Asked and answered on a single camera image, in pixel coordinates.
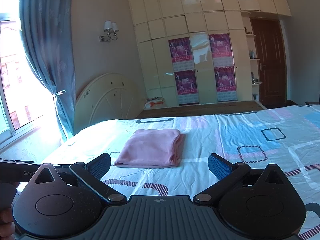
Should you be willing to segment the person left hand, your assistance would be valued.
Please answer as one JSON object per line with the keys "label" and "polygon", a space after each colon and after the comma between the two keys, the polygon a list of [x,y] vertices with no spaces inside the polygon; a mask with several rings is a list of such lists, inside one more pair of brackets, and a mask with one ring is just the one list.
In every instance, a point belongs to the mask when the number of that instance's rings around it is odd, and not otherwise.
{"label": "person left hand", "polygon": [[16,226],[12,216],[12,201],[19,182],[1,183],[1,239],[15,239]]}

